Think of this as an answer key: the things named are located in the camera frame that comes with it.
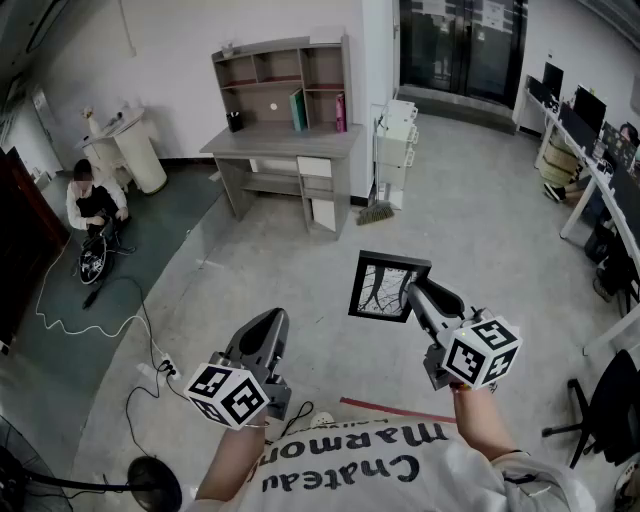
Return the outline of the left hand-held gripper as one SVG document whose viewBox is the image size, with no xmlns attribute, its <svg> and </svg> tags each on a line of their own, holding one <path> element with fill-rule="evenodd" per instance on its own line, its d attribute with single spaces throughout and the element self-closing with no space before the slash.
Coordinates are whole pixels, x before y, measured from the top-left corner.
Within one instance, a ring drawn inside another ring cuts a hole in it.
<svg viewBox="0 0 640 512">
<path fill-rule="evenodd" d="M 202 363 L 184 389 L 184 396 L 209 421 L 241 430 L 246 423 L 260 423 L 258 416 L 283 420 L 291 388 L 274 375 L 283 358 L 289 333 L 289 316 L 273 308 L 241 327 L 232 337 L 225 358 L 215 353 Z M 252 356 L 252 363 L 242 363 Z"/>
</svg>

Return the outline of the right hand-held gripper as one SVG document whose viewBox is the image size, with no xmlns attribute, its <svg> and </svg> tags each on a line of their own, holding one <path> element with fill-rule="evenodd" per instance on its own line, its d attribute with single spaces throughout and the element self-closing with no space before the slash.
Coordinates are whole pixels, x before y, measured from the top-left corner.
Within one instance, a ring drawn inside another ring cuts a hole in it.
<svg viewBox="0 0 640 512">
<path fill-rule="evenodd" d="M 461 297 L 430 279 L 411 284 L 408 301 L 434 340 L 423 361 L 434 389 L 458 380 L 477 390 L 508 375 L 523 344 L 519 327 L 486 308 L 461 320 Z M 448 323 L 447 317 L 457 318 Z"/>
</svg>

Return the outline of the black picture frame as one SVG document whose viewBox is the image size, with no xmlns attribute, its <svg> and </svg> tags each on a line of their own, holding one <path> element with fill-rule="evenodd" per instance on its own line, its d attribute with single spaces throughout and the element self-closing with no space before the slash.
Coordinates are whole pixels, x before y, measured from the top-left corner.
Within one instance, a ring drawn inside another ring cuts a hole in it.
<svg viewBox="0 0 640 512">
<path fill-rule="evenodd" d="M 348 314 L 406 323 L 411 313 L 410 286 L 424 284 L 431 268 L 429 260 L 361 250 Z"/>
</svg>

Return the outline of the person's right forearm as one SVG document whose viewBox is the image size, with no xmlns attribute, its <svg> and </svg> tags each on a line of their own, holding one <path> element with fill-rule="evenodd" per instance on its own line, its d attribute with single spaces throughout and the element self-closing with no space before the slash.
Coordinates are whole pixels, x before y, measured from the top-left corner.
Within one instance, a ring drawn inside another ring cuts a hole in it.
<svg viewBox="0 0 640 512">
<path fill-rule="evenodd" d="M 489 461 L 519 452 L 488 388 L 471 389 L 461 382 L 449 385 L 459 434 Z"/>
</svg>

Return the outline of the person's left forearm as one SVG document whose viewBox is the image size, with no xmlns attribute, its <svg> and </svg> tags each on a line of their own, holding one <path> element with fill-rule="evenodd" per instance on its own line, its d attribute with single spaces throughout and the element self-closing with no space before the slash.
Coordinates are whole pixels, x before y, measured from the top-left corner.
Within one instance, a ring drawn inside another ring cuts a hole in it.
<svg viewBox="0 0 640 512">
<path fill-rule="evenodd" d="M 265 425 L 226 430 L 195 496 L 230 501 L 241 489 L 265 447 Z"/>
</svg>

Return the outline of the grey wooden desk with hutch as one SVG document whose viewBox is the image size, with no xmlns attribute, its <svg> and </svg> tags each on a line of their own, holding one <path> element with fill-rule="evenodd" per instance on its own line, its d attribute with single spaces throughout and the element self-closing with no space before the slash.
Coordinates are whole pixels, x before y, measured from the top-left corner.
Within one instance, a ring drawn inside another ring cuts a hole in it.
<svg viewBox="0 0 640 512">
<path fill-rule="evenodd" d="M 307 230 L 338 239 L 351 210 L 351 156 L 363 127 L 343 133 L 329 124 L 296 131 L 282 122 L 226 128 L 201 149 L 221 174 L 235 218 L 243 220 L 260 194 L 296 197 Z"/>
</svg>

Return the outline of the black computer monitor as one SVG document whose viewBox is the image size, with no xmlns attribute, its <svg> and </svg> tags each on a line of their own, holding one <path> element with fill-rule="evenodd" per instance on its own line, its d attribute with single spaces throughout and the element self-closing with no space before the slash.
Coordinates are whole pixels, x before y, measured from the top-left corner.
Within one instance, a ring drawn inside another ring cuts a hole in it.
<svg viewBox="0 0 640 512">
<path fill-rule="evenodd" d="M 542 84 L 556 100 L 560 99 L 563 77 L 564 71 L 561 68 L 551 62 L 545 63 Z"/>
<path fill-rule="evenodd" d="M 573 110 L 596 134 L 600 132 L 606 105 L 582 85 L 576 89 Z"/>
</svg>

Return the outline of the broom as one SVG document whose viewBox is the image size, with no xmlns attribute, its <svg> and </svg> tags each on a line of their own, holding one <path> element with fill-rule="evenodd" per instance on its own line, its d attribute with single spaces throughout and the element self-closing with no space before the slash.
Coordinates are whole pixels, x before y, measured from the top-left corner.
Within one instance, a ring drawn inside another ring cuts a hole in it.
<svg viewBox="0 0 640 512">
<path fill-rule="evenodd" d="M 358 226 L 373 224 L 394 217 L 394 211 L 388 201 L 381 201 L 379 197 L 379 167 L 378 167 L 378 129 L 386 118 L 388 107 L 384 106 L 380 114 L 374 119 L 372 132 L 372 169 L 373 169 L 373 198 L 370 204 L 362 209 L 356 220 Z"/>
</svg>

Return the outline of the red floor tape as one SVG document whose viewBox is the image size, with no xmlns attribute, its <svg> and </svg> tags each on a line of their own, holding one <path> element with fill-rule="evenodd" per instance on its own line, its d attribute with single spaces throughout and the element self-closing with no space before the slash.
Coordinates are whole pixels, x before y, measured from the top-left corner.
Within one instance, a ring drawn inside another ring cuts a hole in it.
<svg viewBox="0 0 640 512">
<path fill-rule="evenodd" d="M 386 413 L 386 414 L 391 414 L 396 416 L 423 418 L 423 419 L 427 419 L 434 422 L 442 422 L 442 423 L 448 423 L 448 424 L 456 423 L 456 419 L 453 417 L 416 412 L 416 411 L 406 410 L 406 409 L 399 409 L 399 408 L 384 406 L 384 405 L 375 404 L 371 402 L 356 400 L 348 397 L 341 397 L 339 402 L 344 405 L 349 405 L 349 406 L 353 406 L 361 409 L 366 409 L 370 411 L 376 411 L 376 412 L 381 412 L 381 413 Z"/>
</svg>

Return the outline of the white drawer cart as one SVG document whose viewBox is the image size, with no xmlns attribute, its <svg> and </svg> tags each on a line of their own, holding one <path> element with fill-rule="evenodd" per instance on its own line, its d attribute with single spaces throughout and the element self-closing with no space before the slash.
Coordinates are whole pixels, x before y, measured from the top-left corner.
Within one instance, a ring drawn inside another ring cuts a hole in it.
<svg viewBox="0 0 640 512">
<path fill-rule="evenodd" d="M 374 167 L 377 196 L 393 210 L 403 207 L 407 170 L 412 167 L 419 130 L 413 102 L 391 99 L 375 124 Z"/>
</svg>

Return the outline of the person's white printed shirt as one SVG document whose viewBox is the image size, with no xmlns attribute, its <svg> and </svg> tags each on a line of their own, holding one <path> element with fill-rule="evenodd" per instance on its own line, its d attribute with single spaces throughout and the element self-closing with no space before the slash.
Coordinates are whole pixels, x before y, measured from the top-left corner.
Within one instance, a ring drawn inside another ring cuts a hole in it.
<svg viewBox="0 0 640 512">
<path fill-rule="evenodd" d="M 396 418 L 290 433 L 264 448 L 229 500 L 185 512 L 596 512 L 566 467 L 495 460 L 451 425 Z"/>
</svg>

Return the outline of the black standing fan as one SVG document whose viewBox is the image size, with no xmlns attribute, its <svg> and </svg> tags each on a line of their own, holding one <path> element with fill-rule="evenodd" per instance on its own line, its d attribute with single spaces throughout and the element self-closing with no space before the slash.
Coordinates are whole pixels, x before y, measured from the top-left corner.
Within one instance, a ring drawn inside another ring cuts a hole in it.
<svg viewBox="0 0 640 512">
<path fill-rule="evenodd" d="M 75 498 L 105 494 L 128 494 L 144 512 L 179 512 L 182 506 L 178 480 L 160 460 L 134 459 L 121 484 L 57 478 L 27 439 L 0 415 L 0 512 L 74 512 Z"/>
</svg>

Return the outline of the black equipment bag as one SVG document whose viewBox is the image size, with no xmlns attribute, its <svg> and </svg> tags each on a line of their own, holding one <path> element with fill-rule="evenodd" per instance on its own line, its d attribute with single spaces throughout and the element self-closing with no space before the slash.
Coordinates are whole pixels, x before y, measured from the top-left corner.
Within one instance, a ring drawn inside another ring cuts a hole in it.
<svg viewBox="0 0 640 512">
<path fill-rule="evenodd" d="M 83 242 L 78 258 L 81 283 L 92 285 L 100 281 L 108 272 L 111 257 L 120 249 L 118 228 L 112 219 L 108 219 Z"/>
</svg>

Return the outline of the beige storage box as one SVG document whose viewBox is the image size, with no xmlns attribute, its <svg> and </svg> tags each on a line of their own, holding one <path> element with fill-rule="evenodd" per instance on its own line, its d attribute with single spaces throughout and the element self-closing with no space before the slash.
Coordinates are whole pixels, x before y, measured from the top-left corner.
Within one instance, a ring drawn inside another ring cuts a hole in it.
<svg viewBox="0 0 640 512">
<path fill-rule="evenodd" d="M 538 167 L 541 177 L 556 186 L 566 186 L 578 175 L 579 160 L 561 135 L 550 137 Z"/>
</svg>

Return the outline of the black office chair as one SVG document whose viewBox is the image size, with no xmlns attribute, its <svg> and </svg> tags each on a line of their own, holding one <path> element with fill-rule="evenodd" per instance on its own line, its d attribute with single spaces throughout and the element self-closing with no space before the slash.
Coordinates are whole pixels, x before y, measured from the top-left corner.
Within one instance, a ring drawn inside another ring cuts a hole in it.
<svg viewBox="0 0 640 512">
<path fill-rule="evenodd" d="M 585 397 L 576 378 L 567 382 L 567 388 L 578 401 L 581 421 L 547 427 L 541 436 L 580 433 L 570 468 L 575 468 L 580 457 L 589 453 L 602 453 L 614 466 L 640 454 L 640 370 L 628 351 L 621 350 L 615 355 L 590 398 Z"/>
</svg>

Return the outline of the green book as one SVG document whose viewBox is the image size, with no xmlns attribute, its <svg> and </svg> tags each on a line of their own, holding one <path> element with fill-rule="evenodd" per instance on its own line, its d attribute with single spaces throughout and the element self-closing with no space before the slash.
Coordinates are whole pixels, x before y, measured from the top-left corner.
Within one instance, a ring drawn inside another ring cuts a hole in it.
<svg viewBox="0 0 640 512">
<path fill-rule="evenodd" d="M 307 128 L 304 93 L 301 88 L 292 92 L 289 96 L 292 120 L 296 131 L 304 131 Z"/>
</svg>

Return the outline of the dark glass door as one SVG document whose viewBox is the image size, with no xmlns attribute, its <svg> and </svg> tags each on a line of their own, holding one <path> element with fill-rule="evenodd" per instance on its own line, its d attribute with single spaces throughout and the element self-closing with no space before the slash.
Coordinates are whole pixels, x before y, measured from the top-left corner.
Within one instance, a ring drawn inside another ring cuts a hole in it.
<svg viewBox="0 0 640 512">
<path fill-rule="evenodd" d="M 479 99 L 512 109 L 522 72 L 528 0 L 505 6 L 502 31 L 482 25 L 483 0 L 446 0 L 446 15 L 424 0 L 399 2 L 399 84 Z"/>
</svg>

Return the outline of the dark wooden door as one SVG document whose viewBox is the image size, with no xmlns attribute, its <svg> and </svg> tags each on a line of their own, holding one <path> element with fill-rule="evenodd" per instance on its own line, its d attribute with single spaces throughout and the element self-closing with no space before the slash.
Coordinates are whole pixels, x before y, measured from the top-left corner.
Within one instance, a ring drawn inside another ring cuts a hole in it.
<svg viewBox="0 0 640 512">
<path fill-rule="evenodd" d="M 69 232 L 16 149 L 0 149 L 0 344 L 7 353 L 44 268 Z"/>
</svg>

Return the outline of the white board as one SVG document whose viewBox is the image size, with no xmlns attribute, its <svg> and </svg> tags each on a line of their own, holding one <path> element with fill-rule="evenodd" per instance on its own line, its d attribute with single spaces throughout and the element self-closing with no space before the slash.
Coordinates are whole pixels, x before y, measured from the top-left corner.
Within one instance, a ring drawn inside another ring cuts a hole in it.
<svg viewBox="0 0 640 512">
<path fill-rule="evenodd" d="M 345 36 L 345 27 L 342 25 L 323 25 L 311 29 L 309 44 L 311 46 L 341 45 Z"/>
</svg>

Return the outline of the white round pedestal table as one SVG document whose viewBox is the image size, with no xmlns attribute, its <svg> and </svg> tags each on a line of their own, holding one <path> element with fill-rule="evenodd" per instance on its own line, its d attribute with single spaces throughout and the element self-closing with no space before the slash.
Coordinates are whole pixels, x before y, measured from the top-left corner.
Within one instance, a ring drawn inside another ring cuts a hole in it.
<svg viewBox="0 0 640 512">
<path fill-rule="evenodd" d="M 133 182 L 145 195 L 153 195 L 167 183 L 168 177 L 148 137 L 143 123 L 144 109 L 124 106 L 122 122 L 91 133 L 75 148 L 81 150 L 98 176 L 109 176 L 128 191 Z"/>
</svg>

